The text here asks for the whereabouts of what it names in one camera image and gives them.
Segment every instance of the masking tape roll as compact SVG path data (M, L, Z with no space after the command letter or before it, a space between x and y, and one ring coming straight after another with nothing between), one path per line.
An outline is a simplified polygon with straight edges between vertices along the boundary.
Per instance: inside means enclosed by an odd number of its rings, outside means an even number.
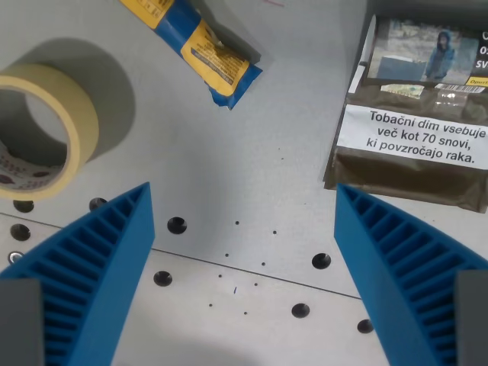
M0 143L0 197L19 201L52 197L68 185L95 151L98 118L92 101L62 72L35 64L0 72L0 90L39 98L57 114L68 136L66 161L61 166L46 167L15 158Z

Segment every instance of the metal work surface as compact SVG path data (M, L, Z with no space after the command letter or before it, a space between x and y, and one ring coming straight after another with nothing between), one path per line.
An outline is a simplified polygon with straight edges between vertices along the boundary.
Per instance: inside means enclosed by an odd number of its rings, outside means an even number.
M218 108L196 73L116 0L5 4L0 68L21 60L66 72L90 94L101 139L61 194L26 214L2 200L0 211L64 226L92 198L150 181L155 248L358 296L332 237L336 193L323 190L322 176L367 1L193 3L264 70L233 111ZM387 201L488 255L484 215ZM167 230L172 217L185 219L181 235ZM322 252L332 263L318 271L311 262Z
M12 237L15 224L29 239ZM0 215L0 269L57 230ZM155 283L160 271L169 286ZM310 308L301 319L299 303ZM152 250L112 365L387 366L376 334L357 329L367 318L354 298Z

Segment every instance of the black hole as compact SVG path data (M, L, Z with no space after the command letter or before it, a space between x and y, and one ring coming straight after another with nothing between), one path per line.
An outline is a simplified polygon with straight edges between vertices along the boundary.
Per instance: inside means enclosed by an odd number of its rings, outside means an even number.
M168 221L168 230L170 233L179 235L186 231L187 224L186 221L180 217L173 217Z
M173 282L173 276L166 271L156 272L154 275L154 283L161 287L169 286Z
M10 234L19 242L24 242L31 237L31 231L25 225L16 223L10 228Z
M23 256L24 256L24 254L22 254L20 252L12 252L8 255L8 263L13 265L16 261L18 261Z
M14 207L17 209L17 211L25 214L27 212L31 212L34 209L34 202L33 201L14 201Z
M326 269L330 266L331 261L332 259L330 258L330 255L326 253L320 253L313 257L312 266L317 269Z
M310 314L310 308L304 303L298 303L291 308L291 313L295 318L303 319L305 316Z
M107 203L107 200L104 200L103 198L97 197L97 198L93 198L90 201L90 204L88 205L88 207L90 208L90 211L93 211L93 210L96 210L97 208L99 208L100 206L103 206L106 203Z
M369 319L362 320L358 323L358 331L363 334L368 334L373 332L373 324Z

